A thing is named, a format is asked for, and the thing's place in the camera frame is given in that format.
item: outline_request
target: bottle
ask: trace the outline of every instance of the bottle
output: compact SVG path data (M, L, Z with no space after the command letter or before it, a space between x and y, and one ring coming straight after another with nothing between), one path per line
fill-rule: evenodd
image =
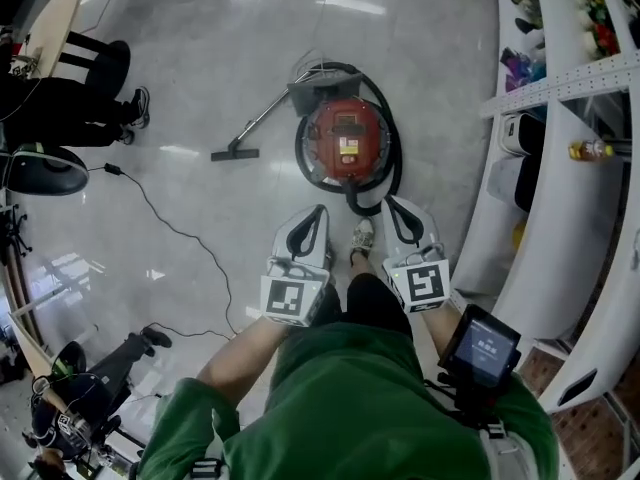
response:
M594 162L612 157L614 154L613 146L602 139L572 142L569 146L569 156L573 160Z

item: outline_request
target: vacuum hose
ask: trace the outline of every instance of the vacuum hose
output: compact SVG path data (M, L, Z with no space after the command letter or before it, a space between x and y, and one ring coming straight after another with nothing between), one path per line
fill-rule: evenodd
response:
M393 120L393 114L391 113L389 103L387 103L387 100L385 99L380 89L378 89L376 84L374 84L367 75L361 73L360 70L358 70L358 68L356 68L355 66L352 66L351 64L343 64L342 62L324 62L323 64L313 66L310 71L321 69L344 71L349 75L362 74L362 83L364 83L364 85L369 88L369 90L378 100L379 105L376 105L376 107L378 108L380 114L389 127L389 157L387 158L387 162L383 167L382 176L376 177L374 180L369 181L368 183L360 185L354 181L348 181L340 186L331 185L329 183L325 183L324 181L314 181L311 178L311 170L307 166L304 157L303 135L307 127L308 118L303 117L302 121L300 121L300 124L298 125L298 131L296 132L295 152L298 167L300 167L300 171L302 171L302 174L309 183L321 190L326 190L327 192L333 192L334 194L345 194L347 197L347 204L354 213L362 217L372 217L373 215L377 215L378 213L380 213L382 202L379 202L373 206L363 207L358 204L358 194L361 192L368 192L369 190L373 190L378 185L380 185L389 176L391 169L393 169L393 177L391 178L391 186L389 187L389 191L387 192L387 194L396 195L398 193L398 189L400 188L400 181L402 179L402 147L400 146L400 134L398 133L396 123Z

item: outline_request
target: person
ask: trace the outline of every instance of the person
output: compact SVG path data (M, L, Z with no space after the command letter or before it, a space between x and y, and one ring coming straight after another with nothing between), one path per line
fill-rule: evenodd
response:
M368 261L373 239L363 220L345 313L329 288L330 311L310 328L260 318L163 398L138 479L491 478L478 430L425 389L407 316ZM459 312L445 304L422 315L442 354ZM240 430L238 404L276 350L265 412ZM493 411L530 446L536 476L556 479L550 418L516 376Z
M136 89L130 102L120 103L75 80L14 76L10 72L12 35L10 27L0 29L0 123L10 152L33 142L101 147L119 141L129 145L135 139L130 127L149 124L150 95L145 87Z
M71 350L81 350L75 342L70 345L73 347L70 347ZM73 413L84 419L90 434L90 446L94 450L100 448L106 437L120 424L118 416L111 416L131 395L127 382L131 367L143 355L153 357L154 346L169 348L171 345L171 339L166 334L145 327L138 334L129 334L122 345L88 372L79 371L62 378L46 379L47 387L53 389L67 404L68 412L61 414L39 393L31 399L33 431L30 434L23 433L23 438L31 448L43 448L30 463L42 480L67 478L64 476L65 461L77 460L87 452L86 442L79 441L65 431L65 417Z

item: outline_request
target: gray tile floor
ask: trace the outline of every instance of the gray tile floor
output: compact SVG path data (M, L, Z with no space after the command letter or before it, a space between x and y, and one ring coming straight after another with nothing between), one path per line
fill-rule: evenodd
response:
M209 161L295 76L312 48L355 64L381 87L403 141L400 195L433 213L456 258L484 165L488 129L477 113L495 89L497 0L129 0L117 12L108 37L125 39L133 53L122 97L147 86L151 125L133 146L78 154L89 167L119 165L162 216L216 252L230 277L237 328L250 321L246 307L258 306L275 230L311 204L329 209L336 277L346 287L357 217L341 196L315 189L298 172L290 104L248 139L261 148L260 159ZM53 350L91 324L99 326L87 343L93 359L153 321L183 332L229 332L220 271L193 240L158 222L126 178L96 172L82 193L24 197L21 204L34 247L26 260L34 296L72 283L37 312ZM432 369L428 337L424 329L416 333L425 370ZM172 337L172 350L134 370L139 396L169 392L223 344L210 335ZM244 424L261 413L267 386L268 373L241 406ZM149 432L154 402L123 409L125 426L140 437Z

